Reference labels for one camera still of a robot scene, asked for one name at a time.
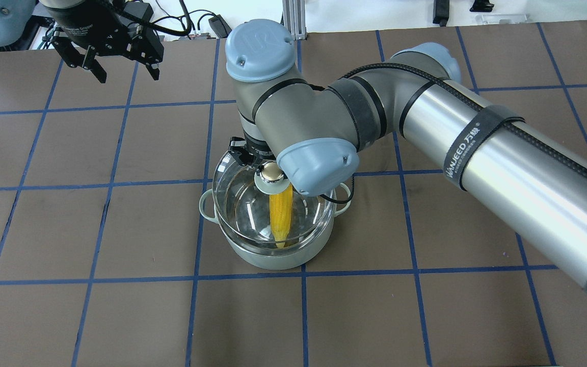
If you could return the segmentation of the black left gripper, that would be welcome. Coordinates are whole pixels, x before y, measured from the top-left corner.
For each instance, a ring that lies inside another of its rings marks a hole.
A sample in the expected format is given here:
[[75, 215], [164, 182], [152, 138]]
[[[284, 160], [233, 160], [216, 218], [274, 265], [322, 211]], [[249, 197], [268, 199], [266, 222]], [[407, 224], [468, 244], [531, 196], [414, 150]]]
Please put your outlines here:
[[120, 9], [142, 21], [151, 21], [149, 3], [127, 1], [53, 1], [51, 16], [57, 30], [51, 44], [65, 64], [88, 70], [105, 84], [107, 72], [96, 56], [124, 56], [144, 64], [154, 81], [160, 79], [165, 49], [151, 28], [119, 15]]

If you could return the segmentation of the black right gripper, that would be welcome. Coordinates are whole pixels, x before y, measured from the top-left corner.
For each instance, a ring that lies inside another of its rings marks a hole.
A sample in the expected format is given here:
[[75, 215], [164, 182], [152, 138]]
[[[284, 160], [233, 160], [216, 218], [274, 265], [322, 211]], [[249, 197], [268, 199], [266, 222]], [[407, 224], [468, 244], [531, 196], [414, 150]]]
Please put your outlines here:
[[244, 134], [244, 139], [231, 137], [228, 153], [241, 167], [276, 160], [275, 154], [265, 140], [256, 139], [249, 134]]

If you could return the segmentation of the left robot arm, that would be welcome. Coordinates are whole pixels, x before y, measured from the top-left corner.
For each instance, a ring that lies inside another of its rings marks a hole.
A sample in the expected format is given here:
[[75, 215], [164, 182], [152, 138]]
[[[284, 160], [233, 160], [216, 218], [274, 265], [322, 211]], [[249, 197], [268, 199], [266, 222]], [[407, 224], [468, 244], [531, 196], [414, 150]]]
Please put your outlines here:
[[126, 1], [0, 1], [0, 48], [22, 38], [36, 6], [46, 9], [55, 26], [46, 41], [65, 64], [88, 70], [105, 83], [98, 57], [122, 56], [145, 66], [154, 81], [165, 49], [153, 24], [153, 8]]

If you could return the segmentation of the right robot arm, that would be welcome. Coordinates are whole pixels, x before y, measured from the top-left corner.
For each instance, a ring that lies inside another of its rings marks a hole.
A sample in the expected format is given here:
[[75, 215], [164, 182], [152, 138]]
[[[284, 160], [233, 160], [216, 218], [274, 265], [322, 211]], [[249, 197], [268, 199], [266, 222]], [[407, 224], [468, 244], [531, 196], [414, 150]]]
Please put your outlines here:
[[462, 86], [444, 46], [403, 49], [321, 91], [270, 19], [237, 26], [225, 54], [249, 151], [274, 160], [299, 193], [337, 187], [359, 152], [397, 132], [587, 293], [587, 161]]

